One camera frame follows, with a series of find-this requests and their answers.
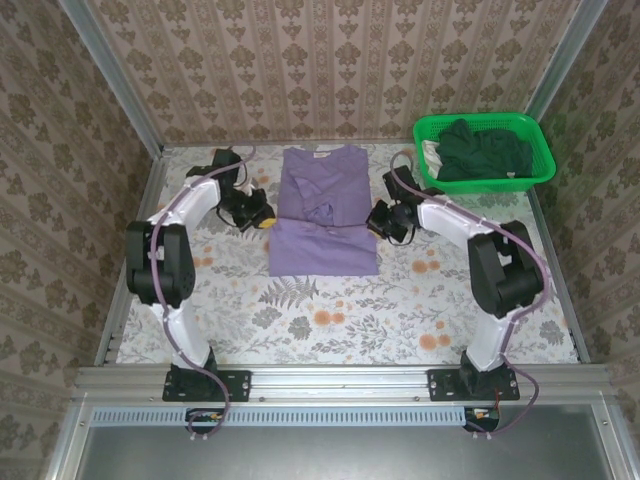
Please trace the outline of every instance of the purple shirt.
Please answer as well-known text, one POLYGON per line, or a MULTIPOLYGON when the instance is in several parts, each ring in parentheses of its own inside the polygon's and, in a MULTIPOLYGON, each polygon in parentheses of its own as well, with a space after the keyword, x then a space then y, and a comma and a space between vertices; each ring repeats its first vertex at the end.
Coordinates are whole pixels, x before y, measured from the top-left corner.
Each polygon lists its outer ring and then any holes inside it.
POLYGON ((377 275, 376 238, 365 226, 371 211, 366 150, 289 148, 270 229, 269 274, 377 275))

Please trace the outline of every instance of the dark green cloth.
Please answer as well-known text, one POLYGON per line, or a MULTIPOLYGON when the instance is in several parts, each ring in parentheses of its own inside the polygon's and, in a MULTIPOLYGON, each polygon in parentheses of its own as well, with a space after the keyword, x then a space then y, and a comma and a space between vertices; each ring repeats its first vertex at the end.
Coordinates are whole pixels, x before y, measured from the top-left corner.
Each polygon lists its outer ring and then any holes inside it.
POLYGON ((442 162, 441 181, 531 177, 531 145, 509 130, 473 133, 466 120, 458 119, 440 133, 436 152, 442 162))

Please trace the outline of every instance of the green basket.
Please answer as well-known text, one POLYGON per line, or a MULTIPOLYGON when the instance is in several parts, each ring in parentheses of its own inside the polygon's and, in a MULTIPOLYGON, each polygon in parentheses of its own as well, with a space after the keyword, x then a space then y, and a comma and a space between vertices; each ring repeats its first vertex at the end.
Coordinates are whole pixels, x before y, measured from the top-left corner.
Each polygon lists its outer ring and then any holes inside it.
POLYGON ((431 115, 423 117, 413 127, 413 138, 416 142, 420 169, 428 187, 436 187, 448 194, 491 193, 491 192, 523 192, 536 183, 543 183, 556 173, 556 162, 553 160, 547 141, 536 121, 521 113, 466 113, 460 115, 431 115), (514 132, 520 140, 529 142, 533 149, 533 175, 529 178, 496 178, 482 180, 461 180, 441 182, 429 175, 424 161, 422 141, 438 142, 440 132, 454 121, 463 118, 473 132, 492 128, 504 128, 514 132))

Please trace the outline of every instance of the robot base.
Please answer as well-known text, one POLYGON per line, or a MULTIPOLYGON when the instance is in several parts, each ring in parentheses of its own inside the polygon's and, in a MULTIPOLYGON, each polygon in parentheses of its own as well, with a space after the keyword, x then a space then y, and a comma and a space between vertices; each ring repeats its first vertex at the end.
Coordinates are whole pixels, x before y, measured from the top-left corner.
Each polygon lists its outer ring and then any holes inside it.
POLYGON ((432 402, 465 400, 520 400, 516 374, 506 365, 490 372, 479 372, 462 352, 460 367, 427 371, 432 402))
MULTIPOLYGON (((232 402, 248 402, 251 392, 251 371, 219 371, 213 351, 203 367, 218 376, 229 390, 232 402)), ((224 402, 220 387, 209 377, 189 368, 171 364, 164 381, 162 400, 165 402, 224 402)))

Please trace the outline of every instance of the wall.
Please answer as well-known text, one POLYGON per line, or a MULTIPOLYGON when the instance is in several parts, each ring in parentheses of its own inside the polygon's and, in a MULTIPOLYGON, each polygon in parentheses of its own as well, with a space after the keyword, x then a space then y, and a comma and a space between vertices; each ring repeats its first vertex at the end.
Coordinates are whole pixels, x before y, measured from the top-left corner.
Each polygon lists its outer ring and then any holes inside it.
POLYGON ((579 0, 90 0, 165 143, 522 111, 579 0))
POLYGON ((0 478, 42 474, 150 159, 55 1, 0 2, 0 478))
POLYGON ((640 2, 610 1, 542 121, 539 193, 593 360, 640 440, 640 2))

